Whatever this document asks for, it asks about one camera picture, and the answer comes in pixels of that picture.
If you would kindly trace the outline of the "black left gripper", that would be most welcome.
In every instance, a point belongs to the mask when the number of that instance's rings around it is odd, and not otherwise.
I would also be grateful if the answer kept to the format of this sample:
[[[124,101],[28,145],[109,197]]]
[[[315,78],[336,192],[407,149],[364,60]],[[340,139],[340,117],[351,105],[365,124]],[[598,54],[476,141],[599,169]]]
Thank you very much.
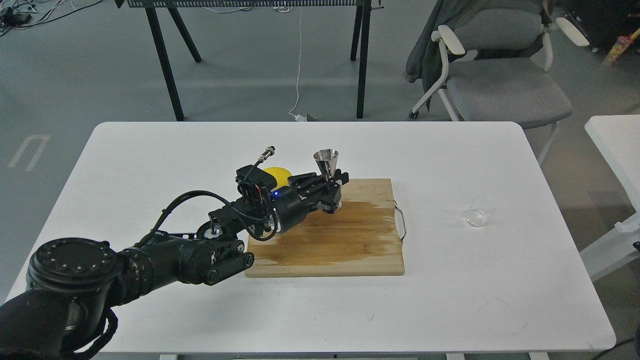
[[[315,172],[290,176],[289,186],[272,192],[276,232],[285,233],[304,221],[308,214],[318,210],[325,214],[334,214],[342,207],[342,193],[325,195],[324,187],[335,184],[342,186],[349,182],[349,173],[341,169],[336,169],[333,177],[329,179]]]

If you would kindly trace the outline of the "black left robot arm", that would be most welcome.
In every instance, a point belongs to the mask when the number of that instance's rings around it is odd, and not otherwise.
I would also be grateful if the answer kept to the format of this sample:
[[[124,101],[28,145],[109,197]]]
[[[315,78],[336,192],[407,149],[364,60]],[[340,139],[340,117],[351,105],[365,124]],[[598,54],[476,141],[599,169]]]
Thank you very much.
[[[114,307],[126,305],[179,282],[216,285],[251,268],[255,255],[238,234],[264,242],[321,210],[334,214],[350,180],[337,167],[338,151],[313,157],[320,173],[278,177],[259,168],[275,148],[236,172],[240,198],[192,190],[173,199],[133,246],[114,251],[107,241],[65,237],[48,241],[30,256],[25,291],[1,306],[3,360],[89,360],[114,337]],[[160,227],[186,201],[215,198],[213,210],[196,232],[172,234]]]

